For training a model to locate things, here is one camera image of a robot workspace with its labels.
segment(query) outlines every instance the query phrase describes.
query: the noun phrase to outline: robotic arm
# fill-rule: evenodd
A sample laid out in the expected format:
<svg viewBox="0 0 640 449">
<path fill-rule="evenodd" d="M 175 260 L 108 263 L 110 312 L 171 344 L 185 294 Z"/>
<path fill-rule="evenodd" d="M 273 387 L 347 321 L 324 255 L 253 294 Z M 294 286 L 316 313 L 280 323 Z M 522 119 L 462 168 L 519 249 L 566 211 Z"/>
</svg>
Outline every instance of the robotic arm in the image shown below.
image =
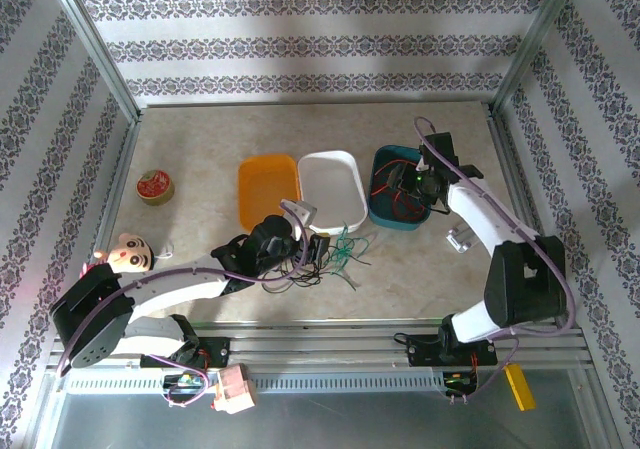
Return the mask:
<svg viewBox="0 0 640 449">
<path fill-rule="evenodd" d="M 492 256 L 483 300 L 444 319 L 439 331 L 442 354 L 455 354 L 517 324 L 562 315 L 566 293 L 548 264 L 551 260 L 564 276 L 562 243 L 556 237 L 541 237 L 492 198 L 482 173 L 474 166 L 459 165 L 450 134 L 429 135 L 425 141 L 438 155 L 422 145 L 417 168 L 401 168 L 393 174 L 392 184 L 424 205 L 440 202 L 444 213 L 459 214 Z M 191 357 L 197 353 L 198 340 L 185 318 L 147 316 L 182 302 L 242 290 L 284 259 L 294 257 L 303 265 L 310 258 L 321 258 L 320 244 L 311 247 L 306 260 L 300 253 L 303 227 L 315 210 L 302 202 L 284 203 L 284 217 L 268 216 L 250 235 L 238 236 L 191 263 L 125 275 L 114 274 L 106 264 L 93 267 L 51 309 L 65 346 L 62 359 L 63 363 L 68 359 L 67 370 L 90 366 L 112 353 Z M 547 261 L 532 248 L 532 240 Z"/>
<path fill-rule="evenodd" d="M 491 256 L 483 300 L 444 319 L 440 329 L 443 351 L 452 353 L 460 345 L 491 339 L 517 324 L 563 315 L 567 309 L 565 290 L 529 243 L 535 241 L 564 279 L 560 240 L 541 237 L 523 224 L 493 196 L 477 168 L 460 166 L 449 133 L 432 134 L 425 141 L 431 149 L 421 145 L 420 163 L 413 171 L 408 166 L 401 171 L 399 188 L 425 205 L 440 201 L 445 214 L 459 214 Z M 452 167 L 466 177 L 461 178 Z"/>
<path fill-rule="evenodd" d="M 110 354 L 191 357 L 198 340 L 184 317 L 147 316 L 182 302 L 245 289 L 285 259 L 295 258 L 301 266 L 311 257 L 322 257 L 321 238 L 312 237 L 307 251 L 300 242 L 306 238 L 302 231 L 315 209 L 291 201 L 283 201 L 282 207 L 284 216 L 267 216 L 251 234 L 187 264 L 135 274 L 114 274 L 108 264 L 92 267 L 50 311 L 65 347 L 62 362 L 68 359 L 64 372 L 90 366 Z"/>
</svg>

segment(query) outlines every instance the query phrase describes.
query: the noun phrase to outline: striped wall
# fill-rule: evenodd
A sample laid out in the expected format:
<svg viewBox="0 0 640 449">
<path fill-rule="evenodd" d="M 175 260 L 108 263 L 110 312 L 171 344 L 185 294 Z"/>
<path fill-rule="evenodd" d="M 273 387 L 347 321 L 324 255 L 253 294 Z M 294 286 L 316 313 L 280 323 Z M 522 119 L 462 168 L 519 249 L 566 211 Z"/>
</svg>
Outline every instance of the striped wall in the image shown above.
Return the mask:
<svg viewBox="0 0 640 449">
<path fill-rule="evenodd" d="M 640 446 L 640 0 L 567 0 L 504 113 L 625 447 Z"/>
<path fill-rule="evenodd" d="M 58 0 L 0 0 L 0 448 L 21 447 L 48 310 L 87 260 L 127 121 Z"/>
<path fill-rule="evenodd" d="M 542 0 L 84 0 L 140 106 L 489 100 Z"/>
</svg>

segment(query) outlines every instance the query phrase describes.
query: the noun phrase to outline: metal bracket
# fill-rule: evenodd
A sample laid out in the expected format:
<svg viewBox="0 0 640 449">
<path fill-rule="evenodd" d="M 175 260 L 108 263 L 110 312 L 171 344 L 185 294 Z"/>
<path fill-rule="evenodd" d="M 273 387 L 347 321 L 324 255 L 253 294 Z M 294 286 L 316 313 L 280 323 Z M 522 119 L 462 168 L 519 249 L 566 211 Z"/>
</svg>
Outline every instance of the metal bracket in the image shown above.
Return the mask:
<svg viewBox="0 0 640 449">
<path fill-rule="evenodd" d="M 190 361 L 180 361 L 184 362 L 186 365 L 196 365 L 198 367 L 197 359 L 198 359 L 198 350 L 203 349 L 211 359 L 208 361 L 208 366 L 211 368 L 221 369 L 223 367 L 227 367 L 229 363 L 229 348 L 231 346 L 231 339 L 228 337 L 199 337 L 198 338 L 198 346 L 195 347 L 192 352 L 194 357 Z M 176 357 L 180 357 L 180 351 L 174 353 L 170 359 L 175 360 Z M 162 362 L 156 361 L 155 359 L 149 356 L 141 356 L 140 357 L 140 368 L 170 368 L 168 364 L 164 364 Z"/>
<path fill-rule="evenodd" d="M 473 229 L 471 229 L 466 222 L 461 222 L 457 226 L 449 229 L 447 241 L 451 243 L 456 251 L 463 254 L 475 246 L 480 239 L 478 239 L 476 233 L 473 232 Z"/>
<path fill-rule="evenodd" d="M 473 354 L 478 358 L 478 366 L 498 364 L 496 348 L 489 341 L 459 344 L 455 351 L 444 353 L 440 337 L 436 334 L 407 336 L 411 367 L 471 366 Z"/>
</svg>

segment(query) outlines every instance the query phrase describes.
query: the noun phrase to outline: stuffed toy head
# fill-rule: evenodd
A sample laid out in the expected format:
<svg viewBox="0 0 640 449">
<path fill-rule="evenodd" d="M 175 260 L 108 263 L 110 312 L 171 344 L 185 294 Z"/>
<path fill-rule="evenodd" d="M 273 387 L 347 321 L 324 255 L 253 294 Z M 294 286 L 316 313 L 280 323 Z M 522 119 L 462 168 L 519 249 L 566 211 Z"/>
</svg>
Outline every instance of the stuffed toy head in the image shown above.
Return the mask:
<svg viewBox="0 0 640 449">
<path fill-rule="evenodd" d="M 106 259 L 114 273 L 145 272 L 153 269 L 154 256 L 149 245 L 134 234 L 120 234 L 109 254 L 96 251 L 94 257 Z"/>
</svg>

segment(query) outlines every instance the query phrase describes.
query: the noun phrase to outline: green wire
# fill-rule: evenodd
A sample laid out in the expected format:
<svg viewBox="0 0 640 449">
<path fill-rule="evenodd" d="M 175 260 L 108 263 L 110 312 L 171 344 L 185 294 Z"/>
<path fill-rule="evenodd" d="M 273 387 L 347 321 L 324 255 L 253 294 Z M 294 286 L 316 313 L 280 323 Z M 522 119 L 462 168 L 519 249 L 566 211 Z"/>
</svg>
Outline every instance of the green wire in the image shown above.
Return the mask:
<svg viewBox="0 0 640 449">
<path fill-rule="evenodd" d="M 335 249 L 329 255 L 327 266 L 332 265 L 331 274 L 340 275 L 339 273 L 344 270 L 350 258 L 353 257 L 354 259 L 358 260 L 358 258 L 365 252 L 367 252 L 367 249 L 369 249 L 369 241 L 367 240 L 367 238 L 347 237 L 348 230 L 349 228 L 345 224 L 344 228 L 342 229 L 342 233 L 338 236 L 338 239 L 336 239 L 334 246 Z M 364 241 L 366 246 L 362 251 L 360 251 L 357 256 L 353 256 L 352 252 L 359 241 Z"/>
</svg>

